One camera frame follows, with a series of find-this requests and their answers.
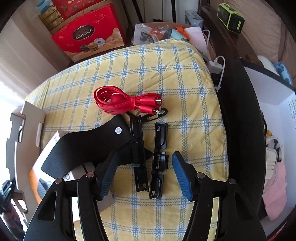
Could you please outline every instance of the alarm clock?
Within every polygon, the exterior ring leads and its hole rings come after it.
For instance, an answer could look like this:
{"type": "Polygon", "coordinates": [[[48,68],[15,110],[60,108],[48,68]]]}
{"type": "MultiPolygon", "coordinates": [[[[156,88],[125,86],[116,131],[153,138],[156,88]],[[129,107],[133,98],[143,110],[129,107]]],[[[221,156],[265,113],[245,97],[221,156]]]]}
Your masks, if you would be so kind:
{"type": "Polygon", "coordinates": [[[232,32],[240,33],[244,25],[244,17],[227,3],[220,3],[217,13],[218,18],[232,32]]]}

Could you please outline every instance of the orange object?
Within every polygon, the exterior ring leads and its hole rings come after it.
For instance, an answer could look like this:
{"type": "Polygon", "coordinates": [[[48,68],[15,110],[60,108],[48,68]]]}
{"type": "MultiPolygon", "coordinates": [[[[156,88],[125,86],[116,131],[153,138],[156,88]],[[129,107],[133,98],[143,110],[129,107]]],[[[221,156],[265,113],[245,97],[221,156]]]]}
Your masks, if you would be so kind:
{"type": "Polygon", "coordinates": [[[186,31],[184,30],[184,28],[182,28],[182,27],[177,27],[177,31],[178,31],[180,34],[184,35],[188,40],[190,40],[190,39],[189,39],[189,35],[188,35],[188,33],[186,33],[186,31]]]}
{"type": "Polygon", "coordinates": [[[159,40],[162,40],[162,38],[163,38],[163,34],[160,31],[156,30],[156,29],[152,29],[149,32],[149,34],[150,35],[155,34],[159,40]]]}

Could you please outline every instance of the white charger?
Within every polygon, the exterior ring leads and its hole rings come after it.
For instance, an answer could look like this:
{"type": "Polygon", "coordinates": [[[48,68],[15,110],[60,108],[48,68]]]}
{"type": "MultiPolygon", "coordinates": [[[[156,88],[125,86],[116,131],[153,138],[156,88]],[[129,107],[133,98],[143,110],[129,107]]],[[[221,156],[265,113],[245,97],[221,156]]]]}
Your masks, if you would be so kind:
{"type": "Polygon", "coordinates": [[[225,69],[225,59],[223,56],[218,56],[214,61],[209,61],[207,64],[207,68],[210,72],[210,74],[214,73],[214,74],[220,74],[221,71],[221,77],[220,77],[220,82],[218,84],[218,86],[215,86],[216,90],[218,91],[220,89],[221,86],[221,82],[222,82],[222,78],[223,78],[223,74],[224,74],[224,69],[225,69]],[[218,59],[222,58],[223,59],[223,67],[221,64],[218,63],[218,59]]]}

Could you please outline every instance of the cookie image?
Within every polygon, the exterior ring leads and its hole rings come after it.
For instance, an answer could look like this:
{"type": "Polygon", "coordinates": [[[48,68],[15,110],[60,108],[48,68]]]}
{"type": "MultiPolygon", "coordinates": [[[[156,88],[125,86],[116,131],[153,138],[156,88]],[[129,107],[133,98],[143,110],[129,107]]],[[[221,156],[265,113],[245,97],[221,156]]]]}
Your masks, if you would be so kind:
{"type": "Polygon", "coordinates": [[[106,42],[118,41],[120,39],[122,39],[122,37],[121,37],[119,29],[114,28],[112,35],[106,39],[106,42]]]}
{"type": "Polygon", "coordinates": [[[105,45],[105,40],[102,38],[97,38],[94,40],[94,43],[97,43],[99,47],[105,45]]]}
{"type": "Polygon", "coordinates": [[[82,44],[82,45],[80,46],[80,50],[81,50],[82,52],[84,52],[84,53],[90,51],[90,49],[89,49],[89,48],[87,47],[87,45],[85,45],[85,44],[82,44]]]}
{"type": "Polygon", "coordinates": [[[91,51],[96,51],[96,50],[98,50],[98,48],[99,48],[99,46],[98,46],[97,43],[89,43],[89,44],[87,45],[87,47],[88,47],[91,51]]]}

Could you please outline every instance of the curtain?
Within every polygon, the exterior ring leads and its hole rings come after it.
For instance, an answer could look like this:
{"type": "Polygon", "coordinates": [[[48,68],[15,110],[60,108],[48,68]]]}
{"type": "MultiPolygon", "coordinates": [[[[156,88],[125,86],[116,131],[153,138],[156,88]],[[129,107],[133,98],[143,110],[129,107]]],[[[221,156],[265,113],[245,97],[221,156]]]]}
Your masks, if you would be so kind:
{"type": "Polygon", "coordinates": [[[0,33],[0,82],[22,99],[70,62],[35,13],[38,2],[26,0],[0,33]]]}

